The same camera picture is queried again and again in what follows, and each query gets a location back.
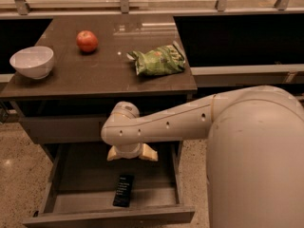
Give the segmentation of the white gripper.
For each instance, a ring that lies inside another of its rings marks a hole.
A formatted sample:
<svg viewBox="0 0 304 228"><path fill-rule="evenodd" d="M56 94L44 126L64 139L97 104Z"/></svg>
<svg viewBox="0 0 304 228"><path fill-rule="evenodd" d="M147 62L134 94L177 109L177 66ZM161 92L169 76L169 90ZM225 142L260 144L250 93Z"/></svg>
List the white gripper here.
<svg viewBox="0 0 304 228"><path fill-rule="evenodd" d="M112 146L107 153L107 160L110 162L118 159L133 159L138 156L145 161L156 162L158 160L158 152L146 143Z"/></svg>

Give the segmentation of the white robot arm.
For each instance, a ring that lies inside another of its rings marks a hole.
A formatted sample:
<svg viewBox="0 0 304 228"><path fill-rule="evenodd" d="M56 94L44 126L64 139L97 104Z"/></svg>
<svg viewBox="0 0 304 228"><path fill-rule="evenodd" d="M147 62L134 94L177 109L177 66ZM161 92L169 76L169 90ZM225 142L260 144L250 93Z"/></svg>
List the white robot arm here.
<svg viewBox="0 0 304 228"><path fill-rule="evenodd" d="M274 86L247 87L140 116L119 103L105 143L205 138L211 228L304 228L304 108Z"/></svg>

